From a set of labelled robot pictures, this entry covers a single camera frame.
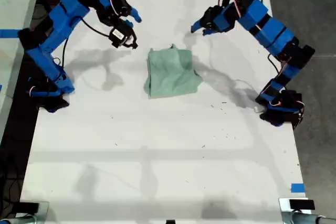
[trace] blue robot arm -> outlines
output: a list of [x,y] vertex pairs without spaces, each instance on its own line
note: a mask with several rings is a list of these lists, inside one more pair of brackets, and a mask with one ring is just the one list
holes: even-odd
[[239,0],[226,7],[210,7],[192,27],[191,32],[204,28],[203,35],[223,33],[234,28],[238,21],[268,52],[283,64],[281,71],[263,88],[256,102],[266,106],[261,115],[273,125],[301,120],[303,104],[301,94],[282,90],[311,59],[315,50],[299,47],[299,40],[281,22],[267,14],[268,9],[259,0]]
[[112,27],[110,34],[105,35],[116,48],[120,46],[137,48],[137,36],[133,24],[121,17],[132,16],[138,23],[141,18],[138,11],[130,6],[126,0],[60,0],[60,3],[34,29],[2,30],[1,37],[18,37],[27,53],[42,70],[43,80],[29,78],[29,95],[39,106],[49,112],[69,104],[62,99],[63,94],[70,94],[74,86],[64,71],[64,66],[54,62],[52,52],[69,39],[76,25],[93,8],[99,20]]

